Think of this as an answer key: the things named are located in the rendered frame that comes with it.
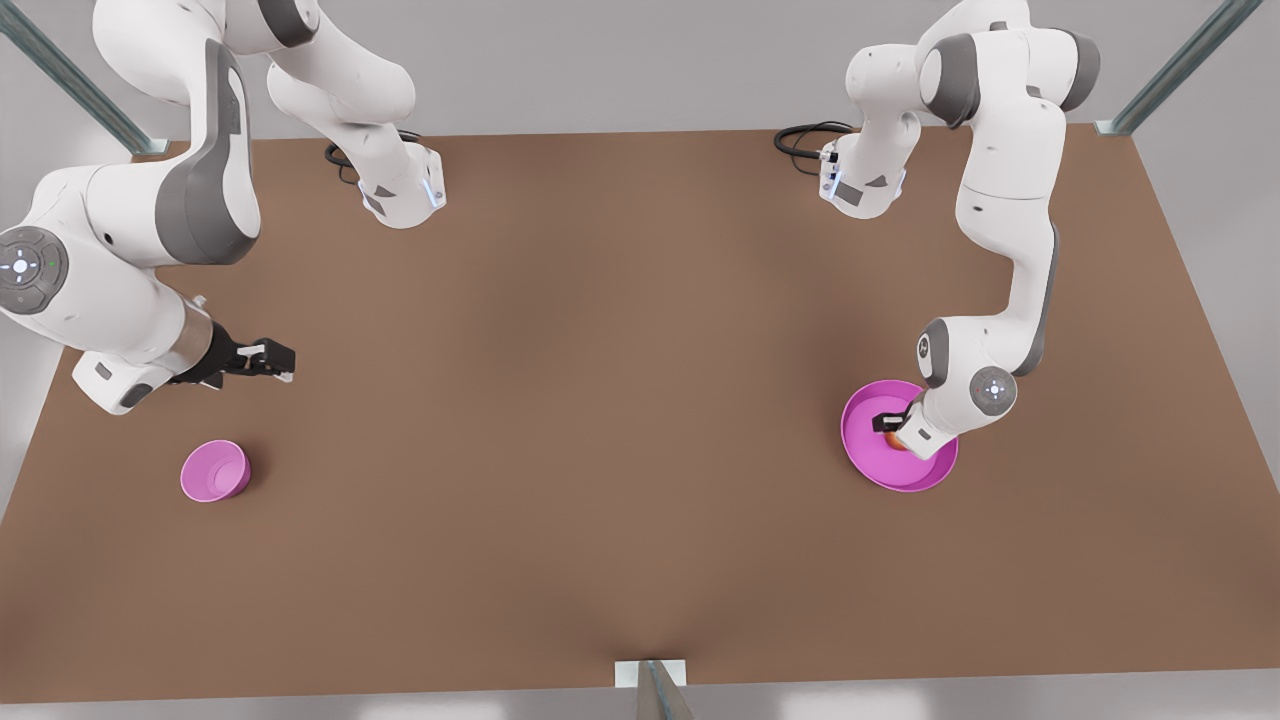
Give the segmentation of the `silver frame post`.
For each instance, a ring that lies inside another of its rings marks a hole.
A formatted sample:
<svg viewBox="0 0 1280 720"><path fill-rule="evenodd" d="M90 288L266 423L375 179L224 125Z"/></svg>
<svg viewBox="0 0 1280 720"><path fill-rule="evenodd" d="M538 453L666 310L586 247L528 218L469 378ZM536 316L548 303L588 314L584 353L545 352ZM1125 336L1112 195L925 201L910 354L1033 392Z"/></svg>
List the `silver frame post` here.
<svg viewBox="0 0 1280 720"><path fill-rule="evenodd" d="M0 0L0 35L134 156L160 156L164 138L143 132L13 0Z"/></svg>
<svg viewBox="0 0 1280 720"><path fill-rule="evenodd" d="M684 659L614 662L614 687L635 689L636 720L695 720L684 697L687 667Z"/></svg>
<svg viewBox="0 0 1280 720"><path fill-rule="evenodd" d="M1115 118L1093 124L1097 135L1133 136L1266 1L1222 0Z"/></svg>

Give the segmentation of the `pink bowl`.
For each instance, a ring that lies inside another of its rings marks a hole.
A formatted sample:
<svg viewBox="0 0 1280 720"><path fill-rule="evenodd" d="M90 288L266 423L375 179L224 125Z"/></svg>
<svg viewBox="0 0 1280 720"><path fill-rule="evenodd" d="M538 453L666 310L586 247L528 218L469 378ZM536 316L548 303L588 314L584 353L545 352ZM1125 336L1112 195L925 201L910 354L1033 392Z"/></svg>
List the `pink bowl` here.
<svg viewBox="0 0 1280 720"><path fill-rule="evenodd" d="M234 497L250 483L251 465L244 450L229 439L195 448L180 469L180 489L201 503Z"/></svg>

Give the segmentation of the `pink plate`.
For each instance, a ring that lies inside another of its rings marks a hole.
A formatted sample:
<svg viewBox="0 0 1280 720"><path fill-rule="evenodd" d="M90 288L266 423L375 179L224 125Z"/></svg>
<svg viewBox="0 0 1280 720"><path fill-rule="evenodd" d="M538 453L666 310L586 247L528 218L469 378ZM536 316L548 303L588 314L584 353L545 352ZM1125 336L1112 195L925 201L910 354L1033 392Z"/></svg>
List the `pink plate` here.
<svg viewBox="0 0 1280 720"><path fill-rule="evenodd" d="M922 392L906 380L884 379L863 386L846 402L840 432L846 455L870 482L897 492L922 492L940 484L957 461L959 439L951 439L928 460L895 448L873 429L873 418L901 413Z"/></svg>

